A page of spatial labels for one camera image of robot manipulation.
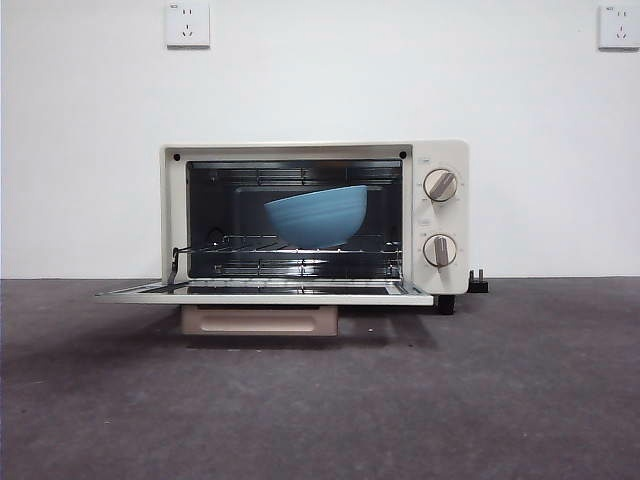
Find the timer knob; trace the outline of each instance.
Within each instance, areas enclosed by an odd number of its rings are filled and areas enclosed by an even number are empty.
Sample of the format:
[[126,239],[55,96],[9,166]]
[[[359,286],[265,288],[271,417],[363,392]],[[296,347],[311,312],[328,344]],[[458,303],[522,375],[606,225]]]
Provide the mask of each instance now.
[[446,202],[456,194],[458,181],[449,170],[440,168],[429,173],[422,184],[424,193],[434,202]]
[[422,253],[427,262],[434,267],[446,267],[456,258],[456,242],[448,235],[433,235],[424,242]]

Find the oven cavity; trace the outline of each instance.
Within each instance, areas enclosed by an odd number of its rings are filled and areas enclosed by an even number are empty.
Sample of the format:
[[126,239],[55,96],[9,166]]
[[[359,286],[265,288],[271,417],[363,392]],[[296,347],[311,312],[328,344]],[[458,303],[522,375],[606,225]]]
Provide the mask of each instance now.
[[[187,163],[189,246],[175,246],[192,279],[402,278],[402,161],[286,160]],[[276,235],[265,203],[352,185],[367,213],[347,243],[301,249]]]

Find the oven foot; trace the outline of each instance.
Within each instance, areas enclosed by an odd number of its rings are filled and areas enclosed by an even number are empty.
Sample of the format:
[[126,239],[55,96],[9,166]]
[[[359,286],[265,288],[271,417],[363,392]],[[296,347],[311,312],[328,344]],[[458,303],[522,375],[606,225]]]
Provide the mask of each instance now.
[[453,315],[455,310],[456,296],[455,295],[438,295],[438,313],[440,315]]

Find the oven door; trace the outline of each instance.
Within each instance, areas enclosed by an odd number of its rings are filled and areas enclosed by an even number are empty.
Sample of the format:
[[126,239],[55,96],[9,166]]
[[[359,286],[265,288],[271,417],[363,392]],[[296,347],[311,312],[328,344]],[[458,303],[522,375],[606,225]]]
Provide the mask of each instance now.
[[138,285],[96,298],[105,303],[175,305],[433,305],[433,296],[387,280],[191,280]]

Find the wall socket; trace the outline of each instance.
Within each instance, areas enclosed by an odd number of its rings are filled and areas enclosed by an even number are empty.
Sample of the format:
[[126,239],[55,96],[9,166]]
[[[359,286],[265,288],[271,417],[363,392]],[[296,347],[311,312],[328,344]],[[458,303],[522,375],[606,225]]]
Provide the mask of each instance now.
[[640,5],[600,7],[600,48],[640,48]]
[[167,5],[164,39],[168,48],[207,48],[209,37],[208,3],[187,1]]

